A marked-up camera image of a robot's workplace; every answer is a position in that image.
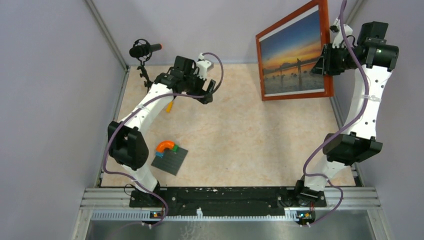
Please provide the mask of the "yellow handled screwdriver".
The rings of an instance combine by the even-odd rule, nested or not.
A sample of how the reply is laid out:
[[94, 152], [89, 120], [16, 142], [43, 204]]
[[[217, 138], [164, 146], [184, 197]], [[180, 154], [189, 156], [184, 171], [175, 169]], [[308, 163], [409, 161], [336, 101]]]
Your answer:
[[167, 107], [166, 107], [166, 112], [167, 113], [170, 113], [171, 112], [171, 110], [172, 110], [172, 108], [173, 108], [173, 105], [174, 105], [174, 102], [173, 101], [171, 101], [168, 105], [167, 105]]

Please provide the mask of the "red wooden photo frame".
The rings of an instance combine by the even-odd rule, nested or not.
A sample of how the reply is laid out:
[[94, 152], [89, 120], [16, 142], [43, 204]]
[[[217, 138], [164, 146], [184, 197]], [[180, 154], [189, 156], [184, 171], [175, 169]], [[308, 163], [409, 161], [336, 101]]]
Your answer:
[[330, 42], [328, 2], [311, 0], [255, 36], [263, 101], [334, 96], [333, 79], [314, 74]]

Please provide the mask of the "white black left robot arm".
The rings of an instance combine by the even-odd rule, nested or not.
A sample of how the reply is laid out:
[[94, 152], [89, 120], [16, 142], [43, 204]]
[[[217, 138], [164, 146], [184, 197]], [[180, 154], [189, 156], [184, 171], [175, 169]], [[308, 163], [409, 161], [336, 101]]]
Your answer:
[[216, 81], [211, 79], [207, 87], [207, 75], [214, 64], [201, 53], [197, 60], [183, 56], [175, 58], [167, 72], [160, 73], [148, 87], [145, 97], [121, 121], [112, 121], [107, 127], [108, 155], [133, 180], [141, 191], [141, 200], [149, 207], [160, 202], [160, 184], [147, 165], [149, 148], [144, 135], [160, 112], [177, 96], [188, 96], [208, 104], [213, 101]]

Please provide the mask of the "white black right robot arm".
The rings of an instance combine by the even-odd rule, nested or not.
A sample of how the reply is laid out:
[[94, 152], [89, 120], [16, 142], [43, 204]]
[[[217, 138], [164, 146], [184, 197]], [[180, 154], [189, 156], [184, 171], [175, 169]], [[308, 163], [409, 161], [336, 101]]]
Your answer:
[[311, 173], [296, 182], [293, 200], [308, 206], [324, 200], [324, 189], [338, 172], [363, 162], [382, 150], [377, 141], [376, 122], [386, 84], [396, 67], [399, 48], [387, 44], [385, 22], [372, 21], [361, 27], [356, 45], [348, 41], [352, 29], [336, 19], [330, 26], [332, 43], [323, 46], [312, 68], [314, 74], [336, 76], [355, 71], [354, 90], [343, 127], [329, 133], [319, 146], [322, 159]]

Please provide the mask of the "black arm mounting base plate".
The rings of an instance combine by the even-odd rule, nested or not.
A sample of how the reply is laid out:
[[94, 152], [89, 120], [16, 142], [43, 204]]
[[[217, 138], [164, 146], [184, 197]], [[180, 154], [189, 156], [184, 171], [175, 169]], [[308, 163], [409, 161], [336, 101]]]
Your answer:
[[162, 187], [158, 197], [133, 190], [131, 208], [159, 208], [169, 217], [194, 216], [200, 209], [206, 217], [283, 216], [285, 208], [325, 207], [323, 192], [301, 194], [293, 187]]

